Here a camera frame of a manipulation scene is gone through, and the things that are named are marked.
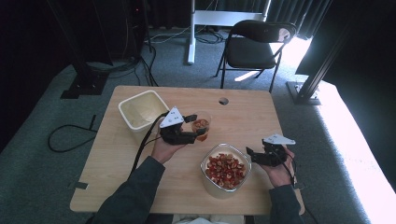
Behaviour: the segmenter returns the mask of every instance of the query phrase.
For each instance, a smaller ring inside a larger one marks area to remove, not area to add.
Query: small cup
[[[196,138],[196,140],[204,142],[207,138],[207,133],[209,132],[211,117],[209,113],[205,111],[197,111],[194,115],[197,116],[197,119],[191,123],[191,129],[195,133],[200,129],[205,129],[205,133],[197,136]]]

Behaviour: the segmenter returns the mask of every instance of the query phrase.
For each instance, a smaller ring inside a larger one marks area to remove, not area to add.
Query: wooden table
[[[212,115],[207,139],[185,146],[165,164],[166,170],[150,212],[269,214],[271,201],[268,189],[272,185],[257,164],[252,164],[250,176],[238,192],[225,200],[213,198],[205,191],[200,170],[205,154],[219,143],[230,144],[246,154],[246,147],[263,151],[263,137],[282,134],[269,92],[137,86],[118,86],[114,90],[79,180],[89,186],[76,189],[70,203],[71,209],[97,211],[103,201],[127,179],[140,142],[135,140],[134,133],[122,119],[118,105],[122,100],[147,90],[156,91],[169,108],[177,106],[184,116],[198,110]],[[229,103],[221,105],[221,97],[227,98]],[[140,162],[151,153],[152,147],[152,143],[146,146]],[[296,193],[303,212],[300,191],[296,190]]]

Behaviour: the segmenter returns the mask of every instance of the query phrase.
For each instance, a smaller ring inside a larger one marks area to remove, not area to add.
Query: person's left hand
[[[161,164],[166,163],[169,161],[175,152],[177,152],[179,149],[183,148],[186,145],[170,145],[163,141],[163,139],[160,136],[160,123],[163,121],[163,119],[160,119],[158,121],[158,132],[157,132],[157,140],[155,140],[154,144],[154,149],[152,149],[151,152],[151,157],[154,158],[156,161],[160,162]]]

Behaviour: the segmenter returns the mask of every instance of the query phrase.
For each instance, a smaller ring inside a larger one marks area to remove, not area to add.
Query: plastic container
[[[119,111],[128,127],[135,133],[136,140],[142,140],[154,120],[169,111],[169,107],[156,91],[144,91],[120,102]]]
[[[240,180],[240,183],[238,185],[234,186],[231,189],[219,186],[214,181],[212,181],[212,179],[205,172],[207,168],[207,164],[209,163],[209,157],[216,158],[220,153],[225,155],[232,154],[234,159],[238,159],[238,162],[243,163],[245,166],[245,171],[244,171],[245,177],[242,180]],[[251,171],[251,161],[248,159],[247,156],[245,156],[245,154],[243,154],[235,147],[222,143],[212,148],[206,154],[206,156],[201,162],[201,171],[202,171],[203,183],[206,191],[215,198],[227,199],[234,196],[237,190],[242,187],[242,185],[248,178],[248,175],[250,174]]]

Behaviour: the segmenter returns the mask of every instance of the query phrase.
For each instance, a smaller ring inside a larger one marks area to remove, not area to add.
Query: white desk
[[[206,11],[195,10],[195,0],[191,0],[191,38],[189,48],[189,64],[194,64],[195,58],[195,25],[234,26],[239,21],[265,21],[271,1],[266,1],[262,13]]]

